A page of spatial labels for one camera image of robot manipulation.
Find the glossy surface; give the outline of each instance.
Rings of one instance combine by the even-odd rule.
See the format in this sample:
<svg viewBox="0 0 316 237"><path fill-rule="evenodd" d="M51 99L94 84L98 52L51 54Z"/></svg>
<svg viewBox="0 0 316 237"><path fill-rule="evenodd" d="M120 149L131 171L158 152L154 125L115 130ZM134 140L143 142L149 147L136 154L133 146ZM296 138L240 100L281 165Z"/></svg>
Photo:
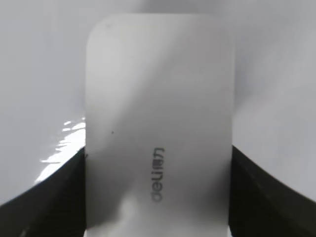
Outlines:
<svg viewBox="0 0 316 237"><path fill-rule="evenodd" d="M201 12L236 39L233 143L316 200L313 0L3 0L0 2L0 203L34 185L67 121L84 116L85 48L118 12Z"/></svg>

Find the white wall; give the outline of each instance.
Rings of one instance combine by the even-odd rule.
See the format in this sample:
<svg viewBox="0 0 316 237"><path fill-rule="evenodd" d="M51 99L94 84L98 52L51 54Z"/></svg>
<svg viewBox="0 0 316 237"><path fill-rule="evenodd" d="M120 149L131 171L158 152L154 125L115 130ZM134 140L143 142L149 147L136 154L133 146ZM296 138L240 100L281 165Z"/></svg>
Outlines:
<svg viewBox="0 0 316 237"><path fill-rule="evenodd" d="M0 203L34 184L84 116L85 46L118 12L202 12L236 36L234 145L316 200L314 0L2 0Z"/></svg>

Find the white background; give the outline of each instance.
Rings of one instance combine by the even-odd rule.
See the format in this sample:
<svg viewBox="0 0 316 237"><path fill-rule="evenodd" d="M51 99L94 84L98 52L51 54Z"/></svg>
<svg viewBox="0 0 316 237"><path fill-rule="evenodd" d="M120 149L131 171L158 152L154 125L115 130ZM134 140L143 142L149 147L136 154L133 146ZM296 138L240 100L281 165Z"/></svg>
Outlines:
<svg viewBox="0 0 316 237"><path fill-rule="evenodd" d="M236 40L233 142L316 200L316 1L2 0L0 203L31 187L84 116L85 47L119 12L210 13Z"/></svg>

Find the white card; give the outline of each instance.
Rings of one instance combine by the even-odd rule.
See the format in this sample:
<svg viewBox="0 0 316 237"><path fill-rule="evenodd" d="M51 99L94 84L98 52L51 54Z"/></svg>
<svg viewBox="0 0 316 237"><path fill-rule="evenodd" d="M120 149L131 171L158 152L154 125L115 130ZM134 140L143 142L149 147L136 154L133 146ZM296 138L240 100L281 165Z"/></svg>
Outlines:
<svg viewBox="0 0 316 237"><path fill-rule="evenodd" d="M87 47L88 237L226 237L233 46L203 15L116 15Z"/></svg>

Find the deli logo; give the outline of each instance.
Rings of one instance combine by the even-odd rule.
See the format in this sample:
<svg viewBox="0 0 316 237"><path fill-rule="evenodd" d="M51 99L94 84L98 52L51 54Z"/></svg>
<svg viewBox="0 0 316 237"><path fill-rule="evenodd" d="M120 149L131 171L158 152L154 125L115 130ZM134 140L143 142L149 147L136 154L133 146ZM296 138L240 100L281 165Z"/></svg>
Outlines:
<svg viewBox="0 0 316 237"><path fill-rule="evenodd" d="M161 202L162 200L163 153L164 148L154 149L152 171L152 200L154 202Z"/></svg>

